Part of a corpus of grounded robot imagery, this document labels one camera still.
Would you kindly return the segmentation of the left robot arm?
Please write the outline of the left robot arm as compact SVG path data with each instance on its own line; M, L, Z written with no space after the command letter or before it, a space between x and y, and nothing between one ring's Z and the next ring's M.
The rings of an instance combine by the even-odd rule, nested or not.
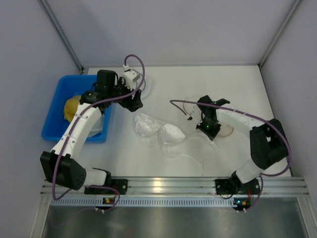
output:
M46 180L54 185L79 190L88 186L108 186L111 173L102 169L86 169L79 157L93 126L113 103L134 112L143 106L142 91L137 81L143 75L135 69L125 69L118 77L112 70L99 70L91 90L79 100L75 115L51 151L44 151L40 161Z

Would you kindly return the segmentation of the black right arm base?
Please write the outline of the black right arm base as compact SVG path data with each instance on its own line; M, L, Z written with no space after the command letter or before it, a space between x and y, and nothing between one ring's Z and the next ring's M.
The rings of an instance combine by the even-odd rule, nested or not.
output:
M257 179L247 183L241 183L233 178L219 178L215 181L217 195L258 195L260 184Z

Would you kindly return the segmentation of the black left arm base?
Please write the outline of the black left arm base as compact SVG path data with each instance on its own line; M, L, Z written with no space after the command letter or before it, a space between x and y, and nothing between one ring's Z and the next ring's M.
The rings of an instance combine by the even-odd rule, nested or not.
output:
M112 178L111 182L107 184L106 186L117 190L120 195L125 195L128 189L128 180L121 179L121 178ZM104 188L86 187L84 190L84 194L108 195L108 194L115 194L115 192L109 189L104 189Z

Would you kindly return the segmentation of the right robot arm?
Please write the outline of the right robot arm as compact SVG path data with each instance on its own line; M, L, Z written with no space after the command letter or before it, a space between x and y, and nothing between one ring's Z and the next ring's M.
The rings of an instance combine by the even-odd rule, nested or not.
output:
M201 113L196 129L214 140L226 123L249 138L251 158L225 180L227 192L238 194L263 171L288 157L290 146L279 120L267 121L234 109L220 108L229 103L226 99L212 101L207 95L201 97L197 102Z

